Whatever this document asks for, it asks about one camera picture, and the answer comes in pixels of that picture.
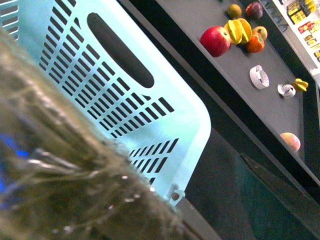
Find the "light blue plastic basket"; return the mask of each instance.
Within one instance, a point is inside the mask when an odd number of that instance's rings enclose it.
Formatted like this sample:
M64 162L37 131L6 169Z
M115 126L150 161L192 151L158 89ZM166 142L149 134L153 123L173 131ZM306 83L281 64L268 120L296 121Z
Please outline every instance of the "light blue plastic basket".
M107 138L127 146L161 197L185 190L209 138L209 114L117 1L0 0L0 20ZM129 51L114 54L110 44Z

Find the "peach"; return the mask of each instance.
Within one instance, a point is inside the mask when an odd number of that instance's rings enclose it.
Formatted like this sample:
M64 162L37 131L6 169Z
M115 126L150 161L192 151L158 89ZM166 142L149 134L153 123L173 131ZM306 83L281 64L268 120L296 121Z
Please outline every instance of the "peach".
M285 141L285 143L288 144L289 148L292 151L296 152L296 151L298 151L300 149L300 146L301 146L300 140L293 133L284 132L284 133L281 133L280 136Z

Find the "red apple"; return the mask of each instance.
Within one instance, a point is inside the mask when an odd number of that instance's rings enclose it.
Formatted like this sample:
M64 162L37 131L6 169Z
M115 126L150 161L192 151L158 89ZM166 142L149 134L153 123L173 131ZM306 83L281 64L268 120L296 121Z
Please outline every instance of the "red apple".
M224 27L213 26L203 33L200 43L213 57L220 57L229 49L231 38Z
M254 1L246 7L245 14L249 18L258 20L263 16L264 9L259 2Z

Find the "apple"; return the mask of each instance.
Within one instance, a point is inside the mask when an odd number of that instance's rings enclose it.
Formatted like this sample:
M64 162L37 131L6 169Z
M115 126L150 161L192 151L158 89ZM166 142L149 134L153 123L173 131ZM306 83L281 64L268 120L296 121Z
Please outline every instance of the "apple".
M246 7L245 14L249 18L258 20L263 16L264 9L259 2L254 1Z
M224 27L213 26L203 33L200 38L200 43L216 58L223 55L229 49L231 38Z
M300 140L293 133L284 132L284 133L281 133L280 136L292 151L296 152L300 149L300 146L301 146Z
M257 26L254 29L252 29L252 32L260 33L263 41L265 41L268 37L268 31L264 26Z

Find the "shelf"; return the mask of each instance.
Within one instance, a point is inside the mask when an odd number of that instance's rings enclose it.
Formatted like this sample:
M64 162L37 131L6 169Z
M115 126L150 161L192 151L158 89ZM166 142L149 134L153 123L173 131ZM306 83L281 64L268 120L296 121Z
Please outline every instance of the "shelf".
M318 69L320 69L320 62L317 61L317 58L314 56L314 52L307 45L307 43L305 42L303 37L301 37L301 34L300 34L299 30L298 30L298 27L300 27L304 23L307 23L311 19L312 15L309 15L307 18L305 18L303 21L299 22L298 24L293 24L291 22L290 18L288 17L288 15L287 15L287 11L286 11L286 7L285 6L288 5L288 4L285 3L284 5L281 5L278 0L272 0L272 1L273 1L274 5L278 8L279 12L282 14L283 18L288 23L288 25L291 28L291 30L293 31L293 33L296 35L298 40L303 45L303 47L305 48L306 52L309 54L310 58L313 60L314 64L317 66Z

